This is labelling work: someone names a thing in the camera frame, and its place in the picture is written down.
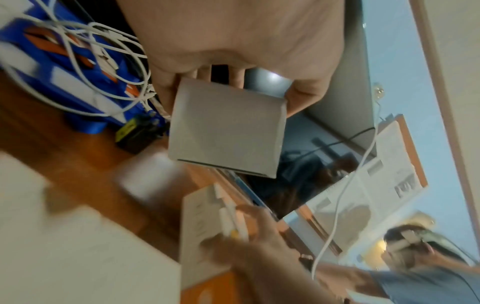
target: black cable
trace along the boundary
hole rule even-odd
[[[344,142],[351,141],[353,138],[355,138],[355,137],[357,137],[357,136],[359,136],[359,135],[361,135],[361,134],[363,134],[363,133],[366,133],[366,132],[368,132],[368,131],[374,130],[374,129],[375,129],[375,127],[371,127],[371,128],[365,129],[365,130],[363,130],[363,131],[360,131],[360,132],[356,133],[355,135],[348,137],[348,138],[345,139],[345,140],[340,140],[340,141],[336,141],[336,142],[331,143],[331,144],[327,144],[327,145],[321,146],[321,147],[316,148],[316,149],[314,149],[314,150],[311,150],[311,151],[305,153],[304,155],[301,155],[301,156],[297,157],[296,159],[294,159],[294,160],[292,160],[292,161],[289,161],[289,162],[296,162],[296,161],[298,161],[299,159],[304,158],[305,156],[308,156],[308,155],[310,155],[310,154],[312,154],[312,153],[315,153],[316,151],[319,151],[319,150],[321,150],[321,149],[325,149],[325,148],[328,148],[328,147],[331,147],[331,146],[335,146],[335,145],[338,145],[338,144],[341,144],[341,143],[344,143]]]

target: wooden desk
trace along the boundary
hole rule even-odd
[[[113,170],[133,157],[115,145],[113,130],[106,129],[97,135],[73,131],[61,111],[35,100],[3,73],[0,73],[0,96],[0,150],[45,176],[71,198],[88,204],[176,258],[179,227],[172,222],[179,222],[180,212],[173,220],[162,221],[158,217],[153,220],[149,212],[113,182]],[[167,140],[161,144],[167,146]],[[214,182],[225,185],[215,170],[193,165],[187,168],[196,188]],[[237,203],[245,203],[233,188],[227,185],[226,190]],[[278,227],[291,246],[309,253],[284,222]]]

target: cardboard box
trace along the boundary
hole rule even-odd
[[[200,243],[219,233],[248,240],[242,213],[218,185],[183,199],[180,240],[181,303],[239,303],[236,277],[230,267],[206,259]]]
[[[283,98],[183,78],[175,98],[168,156],[275,178],[286,119]]]

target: white box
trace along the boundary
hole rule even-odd
[[[173,109],[168,156],[275,178],[286,119],[285,99],[183,78]]]

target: person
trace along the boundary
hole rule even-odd
[[[238,209],[257,220],[257,238],[245,242],[218,235],[201,246],[212,261],[241,273],[262,304],[339,303],[332,292],[339,286],[395,304],[480,303],[480,269],[440,245],[438,238],[427,241],[432,232],[423,227],[403,225],[386,233],[383,258],[392,271],[320,263],[315,270],[318,284],[287,247],[268,211],[254,206]]]
[[[212,65],[228,65],[238,88],[253,67],[294,80],[285,94],[291,116],[324,96],[344,48],[344,0],[78,2],[97,22],[133,30],[170,114],[180,77],[209,81]]]

